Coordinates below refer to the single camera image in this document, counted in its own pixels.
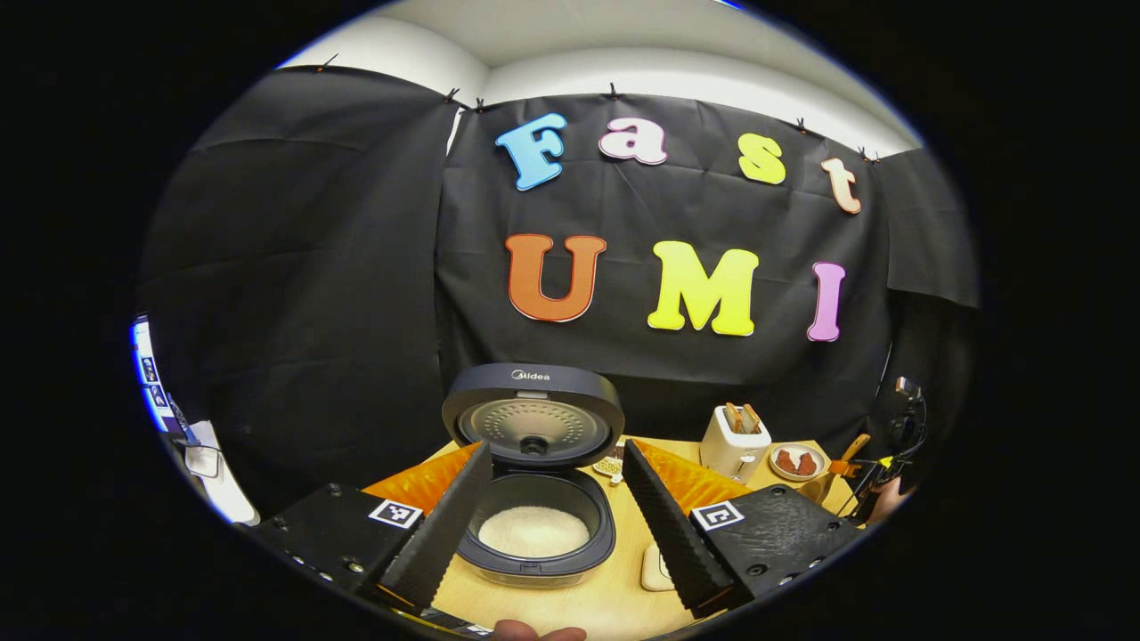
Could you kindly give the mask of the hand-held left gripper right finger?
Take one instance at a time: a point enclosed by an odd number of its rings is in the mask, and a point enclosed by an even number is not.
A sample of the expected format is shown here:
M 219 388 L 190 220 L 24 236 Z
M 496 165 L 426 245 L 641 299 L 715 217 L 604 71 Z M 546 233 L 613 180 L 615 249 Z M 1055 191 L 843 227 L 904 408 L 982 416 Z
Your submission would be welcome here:
M 787 484 L 749 490 L 651 443 L 622 449 L 624 482 L 697 618 L 811 579 L 864 534 Z

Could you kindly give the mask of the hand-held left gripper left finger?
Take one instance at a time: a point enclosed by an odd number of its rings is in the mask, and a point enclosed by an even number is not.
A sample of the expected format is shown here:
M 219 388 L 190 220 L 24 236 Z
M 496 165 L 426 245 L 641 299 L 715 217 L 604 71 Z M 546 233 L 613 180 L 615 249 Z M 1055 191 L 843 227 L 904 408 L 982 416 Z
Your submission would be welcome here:
M 326 482 L 239 532 L 340 597 L 420 615 L 491 481 L 492 451 L 472 443 L 366 490 Z

